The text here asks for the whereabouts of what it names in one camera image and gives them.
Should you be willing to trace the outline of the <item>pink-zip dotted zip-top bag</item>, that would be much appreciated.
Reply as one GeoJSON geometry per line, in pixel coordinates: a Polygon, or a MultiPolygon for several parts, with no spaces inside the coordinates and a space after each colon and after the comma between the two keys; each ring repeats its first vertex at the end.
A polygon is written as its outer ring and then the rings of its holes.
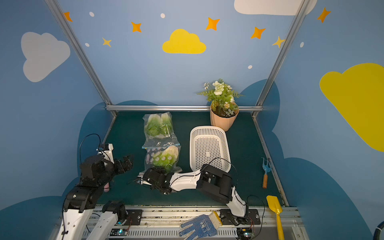
{"type": "Polygon", "coordinates": [[[147,148],[145,156],[145,170],[149,168],[163,168],[167,173],[180,173],[178,166],[180,146],[147,148]]]}

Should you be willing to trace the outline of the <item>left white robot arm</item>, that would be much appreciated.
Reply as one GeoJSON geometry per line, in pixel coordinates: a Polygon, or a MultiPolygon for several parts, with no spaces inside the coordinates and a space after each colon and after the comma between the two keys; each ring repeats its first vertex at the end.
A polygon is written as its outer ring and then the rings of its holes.
{"type": "Polygon", "coordinates": [[[80,181],[67,194],[62,207],[62,223],[57,240],[80,240],[104,186],[114,176],[133,168],[134,156],[112,162],[103,154],[88,157],[80,164],[80,181]]]}

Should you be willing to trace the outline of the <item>blue-zip bag with cabbages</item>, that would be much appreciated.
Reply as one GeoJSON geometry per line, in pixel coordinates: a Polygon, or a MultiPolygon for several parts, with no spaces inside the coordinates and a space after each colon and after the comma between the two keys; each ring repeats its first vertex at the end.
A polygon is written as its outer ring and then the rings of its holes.
{"type": "Polygon", "coordinates": [[[143,149],[179,146],[170,112],[146,114],[144,120],[145,143],[143,149]]]}

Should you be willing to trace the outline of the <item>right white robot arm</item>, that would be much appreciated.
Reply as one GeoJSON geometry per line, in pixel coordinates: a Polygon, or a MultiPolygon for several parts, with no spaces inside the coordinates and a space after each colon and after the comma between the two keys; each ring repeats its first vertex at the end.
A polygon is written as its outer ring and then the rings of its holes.
{"type": "Polygon", "coordinates": [[[183,190],[198,190],[216,202],[227,205],[235,217],[245,218],[247,204],[240,197],[232,176],[209,164],[190,173],[166,173],[163,168],[150,168],[139,175],[141,185],[149,185],[164,195],[183,190]]]}

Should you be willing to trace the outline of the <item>green chinese cabbage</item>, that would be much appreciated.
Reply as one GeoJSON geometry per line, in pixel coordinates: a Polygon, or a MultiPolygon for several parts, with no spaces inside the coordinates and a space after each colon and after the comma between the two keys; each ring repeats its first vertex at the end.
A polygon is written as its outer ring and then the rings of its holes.
{"type": "Polygon", "coordinates": [[[163,151],[154,153],[151,158],[152,164],[156,167],[163,167],[168,172],[174,167],[179,157],[179,148],[169,146],[163,151]]]}

